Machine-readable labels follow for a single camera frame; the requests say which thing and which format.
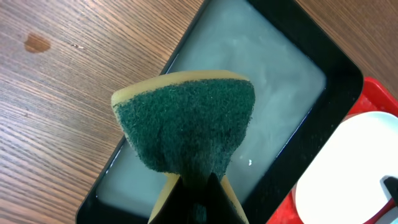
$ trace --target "brown stain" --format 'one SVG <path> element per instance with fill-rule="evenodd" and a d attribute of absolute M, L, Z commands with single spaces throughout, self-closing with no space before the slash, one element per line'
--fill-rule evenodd
<path fill-rule="evenodd" d="M 51 48 L 50 41 L 35 33 L 30 33 L 24 43 L 25 50 L 33 54 L 42 53 Z"/>

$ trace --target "wooden table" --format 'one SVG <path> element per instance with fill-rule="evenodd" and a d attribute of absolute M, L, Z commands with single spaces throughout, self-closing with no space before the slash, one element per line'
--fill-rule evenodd
<path fill-rule="evenodd" d="M 299 2 L 398 98 L 397 0 Z M 200 4 L 0 0 L 0 223 L 74 222 L 123 135 L 112 92 L 158 75 Z"/>

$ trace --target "wood grain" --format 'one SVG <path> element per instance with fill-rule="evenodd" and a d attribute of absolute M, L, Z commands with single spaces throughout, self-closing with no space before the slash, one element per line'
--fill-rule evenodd
<path fill-rule="evenodd" d="M 398 98 L 398 1 L 299 3 Z M 0 223 L 74 222 L 122 136 L 112 92 L 158 75 L 200 4 L 0 0 Z"/>

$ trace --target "red plastic container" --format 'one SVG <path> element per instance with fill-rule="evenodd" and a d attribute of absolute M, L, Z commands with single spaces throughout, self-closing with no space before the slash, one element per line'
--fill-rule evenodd
<path fill-rule="evenodd" d="M 350 114 L 364 113 L 369 111 L 384 111 L 398 117 L 398 101 L 388 92 L 388 90 L 376 79 L 366 77 L 364 88 L 358 101 L 349 111 Z M 379 213 L 373 216 L 366 224 L 376 223 L 384 214 L 394 207 L 394 202 L 390 200 Z M 292 193 L 289 193 L 279 208 L 268 220 L 268 224 L 303 224 L 297 214 Z"/>

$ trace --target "sponge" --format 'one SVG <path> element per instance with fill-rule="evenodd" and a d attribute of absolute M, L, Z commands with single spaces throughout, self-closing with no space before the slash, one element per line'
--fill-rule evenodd
<path fill-rule="evenodd" d="M 180 174 L 202 188 L 221 180 L 241 144 L 254 105 L 254 88 L 228 71 L 178 72 L 136 83 L 112 96 L 127 140 L 150 169 Z"/>

